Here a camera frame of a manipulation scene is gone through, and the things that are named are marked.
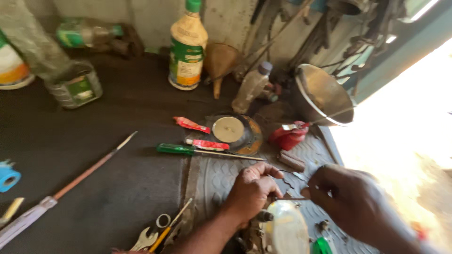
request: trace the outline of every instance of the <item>green-handled screwdriver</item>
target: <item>green-handled screwdriver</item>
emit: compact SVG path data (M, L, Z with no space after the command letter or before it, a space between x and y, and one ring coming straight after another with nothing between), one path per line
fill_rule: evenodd
M223 156L249 159L249 160L266 160L266 159L261 159L261 158L254 158L254 157L247 157L247 156L240 156L240 155L201 151L201 150L197 150L193 146L181 146L181 145L164 144L164 143L157 145L157 151L164 152L164 153L188 154L188 155L194 155L195 153L205 153L205 154L223 155Z

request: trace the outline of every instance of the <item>wrench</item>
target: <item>wrench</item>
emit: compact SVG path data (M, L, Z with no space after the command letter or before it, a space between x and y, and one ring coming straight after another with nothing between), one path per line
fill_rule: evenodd
M138 237L137 243L130 250L139 251L139 250L149 247L155 243L159 234L153 233L149 237L147 237L146 234L150 228L151 227L147 227L141 232L140 237Z

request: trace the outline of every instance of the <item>hand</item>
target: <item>hand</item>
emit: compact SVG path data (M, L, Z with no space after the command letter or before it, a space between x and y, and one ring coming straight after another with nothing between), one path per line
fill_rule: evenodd
M301 194L325 210L350 236L385 253L415 249L413 231L399 218L369 174L338 165L320 167Z
M284 177L281 171L264 162L243 169L222 204L220 214L231 216L239 227L244 227L264 207L270 193L282 198L275 180L268 175L278 179Z

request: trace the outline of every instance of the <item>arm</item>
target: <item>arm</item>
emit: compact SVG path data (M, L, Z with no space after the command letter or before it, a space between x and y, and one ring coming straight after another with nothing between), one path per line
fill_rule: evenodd
M283 197L276 182L267 175L284 177L277 168L263 162L242 170L219 213L170 253L219 254L228 240L259 213L270 193Z
M439 253L392 208L372 175L338 165L320 167L301 191L347 234L386 254Z

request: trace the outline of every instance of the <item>metal ring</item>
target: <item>metal ring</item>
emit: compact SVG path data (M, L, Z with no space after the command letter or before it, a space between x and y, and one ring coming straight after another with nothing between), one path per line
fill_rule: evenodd
M166 225L164 225L164 226L160 225L160 218L161 218L162 216L165 216L165 217L168 219L168 223L167 223ZM171 223L171 217L170 217L168 214L166 214L166 213L161 214L160 216L157 217L157 221L156 221L155 223L157 224L157 227L159 227L159 228L167 227L167 226L169 226L170 223Z

